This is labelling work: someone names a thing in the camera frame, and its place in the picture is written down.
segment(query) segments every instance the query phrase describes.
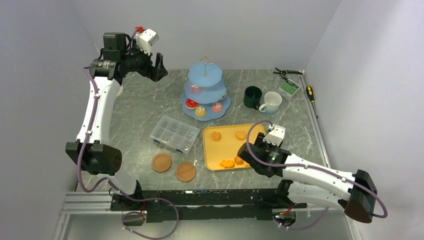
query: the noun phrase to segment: yellow tray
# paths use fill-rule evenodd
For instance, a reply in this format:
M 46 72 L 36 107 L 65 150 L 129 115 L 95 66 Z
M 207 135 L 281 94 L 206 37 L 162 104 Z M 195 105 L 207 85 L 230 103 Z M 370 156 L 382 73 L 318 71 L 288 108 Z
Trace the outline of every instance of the yellow tray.
M 244 169 L 250 168 L 243 164 L 235 164 L 232 168 L 223 168 L 220 163 L 222 160 L 234 161 L 240 147 L 246 142 L 246 138 L 240 140 L 236 137 L 237 131 L 244 131 L 246 134 L 253 124 L 231 125 L 231 126 L 211 126 L 203 130 L 203 150 L 204 164 L 211 171 Z M 221 134 L 221 139 L 215 141 L 212 139 L 212 133 Z M 261 124 L 254 127 L 250 134 L 249 143 L 254 143 L 258 133 L 265 133 L 265 128 Z

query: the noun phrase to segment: blue scalloped plate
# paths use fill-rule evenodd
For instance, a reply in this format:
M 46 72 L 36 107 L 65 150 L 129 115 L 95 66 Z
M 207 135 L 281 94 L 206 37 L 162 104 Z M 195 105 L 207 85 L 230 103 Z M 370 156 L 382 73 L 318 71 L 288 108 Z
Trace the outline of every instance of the blue scalloped plate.
M 206 65 L 205 76 L 205 65 L 199 62 L 196 65 L 190 67 L 188 72 L 188 79 L 199 87 L 210 87 L 217 84 L 223 78 L 223 71 L 215 63 L 209 63 Z
M 190 91 L 192 83 L 186 81 L 184 84 L 185 94 L 187 97 L 199 104 L 210 104 L 218 102 L 226 93 L 227 88 L 224 85 L 224 81 L 221 79 L 217 84 L 210 86 L 206 91 L 203 90 L 204 87 L 201 87 L 199 93 L 192 93 Z
M 185 92 L 181 94 L 181 96 L 179 97 L 179 100 L 181 101 L 182 110 L 184 111 L 184 113 L 186 113 L 187 115 L 199 121 L 209 121 L 212 119 L 219 119 L 220 117 L 224 116 L 225 112 L 227 111 L 227 109 L 230 107 L 230 104 L 231 104 L 230 96 L 226 96 L 226 98 L 219 101 L 222 104 L 222 111 L 220 112 L 212 111 L 212 104 L 214 104 L 214 102 L 209 104 L 200 104 L 201 106 L 204 107 L 204 109 L 206 109 L 206 115 L 196 116 L 194 110 L 187 109 L 186 107 L 187 95 Z

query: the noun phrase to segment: marble table top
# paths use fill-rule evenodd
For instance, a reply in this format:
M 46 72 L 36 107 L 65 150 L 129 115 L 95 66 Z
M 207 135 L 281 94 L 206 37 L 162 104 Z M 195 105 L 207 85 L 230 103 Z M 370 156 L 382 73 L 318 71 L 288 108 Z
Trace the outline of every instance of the marble table top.
M 313 128 L 306 96 L 298 92 L 291 101 L 283 98 L 277 113 L 268 115 L 243 105 L 245 88 L 259 87 L 263 95 L 276 91 L 284 82 L 272 70 L 224 70 L 222 79 L 231 97 L 231 105 L 221 118 L 198 121 L 182 110 L 180 95 L 188 80 L 188 70 L 171 70 L 159 82 L 153 82 L 138 73 L 132 73 L 123 82 L 123 93 L 116 99 L 110 122 L 110 145 L 122 151 L 122 168 L 141 184 L 143 190 L 204 190 L 204 189 L 247 189 L 276 188 L 280 177 L 268 178 L 253 169 L 210 171 L 205 166 L 202 131 L 210 126 L 252 124 L 271 120 L 286 128 L 282 148 L 313 163 L 324 165 L 324 159 Z M 298 75 L 287 77 L 300 83 Z M 179 153 L 166 146 L 158 146 L 150 133 L 159 119 L 169 116 L 200 129 L 195 145 L 189 153 Z M 171 168 L 158 173 L 152 168 L 152 157 L 167 153 L 172 158 Z M 197 174 L 190 182 L 181 182 L 175 171 L 178 164 L 192 162 Z M 91 188 L 98 177 L 83 172 L 82 178 Z M 106 183 L 97 191 L 107 191 Z

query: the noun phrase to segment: dark green mug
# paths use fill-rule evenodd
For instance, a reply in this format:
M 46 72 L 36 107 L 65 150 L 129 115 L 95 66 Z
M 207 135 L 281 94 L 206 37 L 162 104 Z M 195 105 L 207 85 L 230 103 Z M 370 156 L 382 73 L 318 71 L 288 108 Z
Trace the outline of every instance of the dark green mug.
M 259 101 L 262 97 L 262 91 L 256 86 L 249 86 L 244 90 L 243 103 L 250 109 L 258 109 L 261 105 Z

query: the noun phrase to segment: white mug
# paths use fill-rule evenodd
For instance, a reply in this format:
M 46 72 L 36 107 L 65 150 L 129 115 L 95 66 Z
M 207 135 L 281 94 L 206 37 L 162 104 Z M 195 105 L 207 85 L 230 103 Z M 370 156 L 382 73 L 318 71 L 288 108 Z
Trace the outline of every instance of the white mug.
M 266 114 L 275 114 L 278 111 L 283 98 L 278 92 L 269 91 L 265 94 L 264 100 L 265 103 L 259 107 L 259 111 Z

